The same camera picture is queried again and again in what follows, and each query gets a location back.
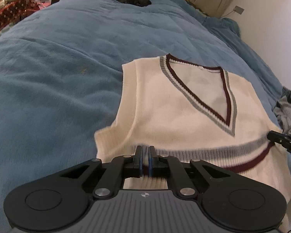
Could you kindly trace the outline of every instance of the logo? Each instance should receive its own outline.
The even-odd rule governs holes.
[[[142,193],[142,194],[140,194],[142,197],[144,197],[144,198],[147,198],[148,196],[150,196],[150,194],[149,193],[146,193],[146,192],[144,192],[144,193]]]

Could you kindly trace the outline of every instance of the crumpled clothing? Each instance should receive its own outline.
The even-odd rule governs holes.
[[[278,100],[273,112],[282,128],[282,132],[291,135],[291,90],[283,88],[282,97]],[[287,158],[291,173],[291,153],[287,152]]]

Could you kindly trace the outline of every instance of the circular pad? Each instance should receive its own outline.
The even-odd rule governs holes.
[[[265,199],[257,191],[241,189],[230,193],[229,195],[230,203],[238,209],[242,210],[255,210],[260,208]]]
[[[202,207],[214,221],[229,230],[263,231],[277,227],[286,213],[286,199],[276,189],[259,186],[212,187],[204,194]]]
[[[61,203],[61,194],[50,189],[38,190],[29,194],[26,204],[35,210],[49,210]]]
[[[11,225],[29,232],[61,229],[79,219],[89,195],[73,182],[30,182],[11,191],[4,212]]]

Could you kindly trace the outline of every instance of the gray stripe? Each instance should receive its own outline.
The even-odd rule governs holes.
[[[235,124],[236,124],[236,115],[237,115],[237,105],[236,105],[236,100],[235,100],[235,96],[233,94],[233,92],[230,89],[230,79],[228,77],[228,72],[225,72],[225,76],[226,76],[226,85],[227,85],[227,90],[230,92],[230,95],[232,96],[232,103],[233,103],[233,119],[232,119],[232,132],[235,134]]]
[[[171,78],[169,76],[169,74],[168,74],[168,72],[167,72],[167,70],[165,68],[164,57],[160,57],[159,58],[159,62],[160,62],[160,66],[161,66],[162,72],[165,74],[165,76],[185,96],[185,98],[188,99],[188,101],[192,104],[192,106],[194,108],[196,108],[198,111],[200,111],[201,113],[203,113],[204,115],[206,115],[210,120],[212,120],[223,131],[225,131],[226,133],[230,134],[233,137],[235,136],[235,121],[236,121],[236,115],[235,115],[235,120],[233,120],[234,129],[232,128],[232,130],[229,130],[228,128],[226,128],[226,126],[224,126],[220,122],[218,122],[218,120],[216,118],[214,118],[213,116],[211,116],[208,112],[206,112],[199,105],[197,105],[196,102],[191,98],[191,96],[184,89],[182,89],[180,86],[178,86],[178,84],[175,83],[175,81],[173,80],[173,78]]]
[[[249,155],[255,150],[259,149],[263,144],[267,143],[266,134],[257,140],[235,146],[224,146],[215,148],[200,148],[193,150],[177,150],[171,151],[166,149],[156,149],[157,155],[167,154],[179,158],[182,162],[189,162],[193,158],[202,159],[205,161],[213,160],[228,160],[244,155]],[[143,155],[148,159],[148,149],[150,146],[141,145],[143,148]]]

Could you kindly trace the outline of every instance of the blue blanket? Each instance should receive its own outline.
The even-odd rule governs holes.
[[[277,123],[281,85],[261,60],[235,53],[236,34],[232,50],[184,0],[151,2],[61,0],[0,37],[0,233],[9,229],[2,206],[9,191],[95,157],[93,134],[114,120],[121,65],[133,59],[171,53],[221,66],[252,83]]]

